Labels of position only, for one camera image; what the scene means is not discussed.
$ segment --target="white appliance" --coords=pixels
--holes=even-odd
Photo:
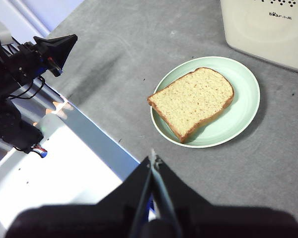
[[[221,0],[234,49],[298,71],[298,0]]]

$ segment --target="toast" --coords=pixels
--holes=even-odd
[[[147,98],[181,143],[198,128],[214,121],[234,98],[224,76],[201,67]]]

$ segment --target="gray tablecloth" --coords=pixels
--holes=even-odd
[[[154,148],[213,204],[269,206],[298,220],[298,73],[230,48],[220,1],[85,0],[50,38],[74,33],[64,74],[46,74],[48,83],[132,155],[141,161]],[[171,69],[203,56],[246,65],[260,107],[233,140],[183,148],[157,132],[146,99]]]

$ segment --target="black cable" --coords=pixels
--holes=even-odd
[[[15,98],[19,98],[20,96],[22,96],[23,94],[27,93],[33,86],[33,81],[31,82],[29,88],[27,90],[25,90],[24,92],[18,94],[18,95],[9,95],[10,99],[15,99]]]
[[[38,92],[40,92],[40,90],[43,88],[43,86],[45,85],[45,78],[43,78],[42,76],[39,76],[38,77],[41,81],[42,81],[42,84],[40,86],[40,88],[31,96],[31,97],[28,97],[28,98],[22,98],[22,97],[18,97],[18,99],[31,99],[33,98]]]
[[[16,148],[15,146],[14,146],[14,149],[16,149],[17,151],[23,151],[23,150],[20,150],[20,149]]]

